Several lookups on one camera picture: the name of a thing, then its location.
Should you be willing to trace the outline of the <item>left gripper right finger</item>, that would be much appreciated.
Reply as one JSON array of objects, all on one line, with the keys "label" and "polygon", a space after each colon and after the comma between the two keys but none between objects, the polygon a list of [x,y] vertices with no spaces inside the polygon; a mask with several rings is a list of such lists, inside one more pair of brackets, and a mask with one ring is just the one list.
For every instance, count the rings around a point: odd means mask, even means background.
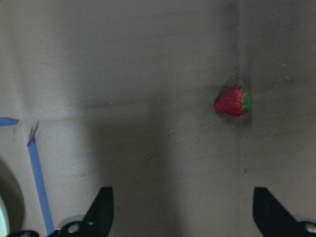
[{"label": "left gripper right finger", "polygon": [[316,223],[297,221],[264,187],[256,187],[252,203],[253,220],[264,237],[314,237]]}]

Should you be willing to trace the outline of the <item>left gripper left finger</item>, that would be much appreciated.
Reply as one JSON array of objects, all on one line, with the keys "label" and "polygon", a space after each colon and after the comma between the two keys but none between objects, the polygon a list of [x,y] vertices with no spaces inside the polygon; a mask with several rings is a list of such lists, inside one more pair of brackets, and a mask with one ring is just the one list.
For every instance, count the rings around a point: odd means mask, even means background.
[{"label": "left gripper left finger", "polygon": [[82,220],[72,221],[58,230],[49,230],[50,237],[107,237],[114,221],[112,187],[102,187]]}]

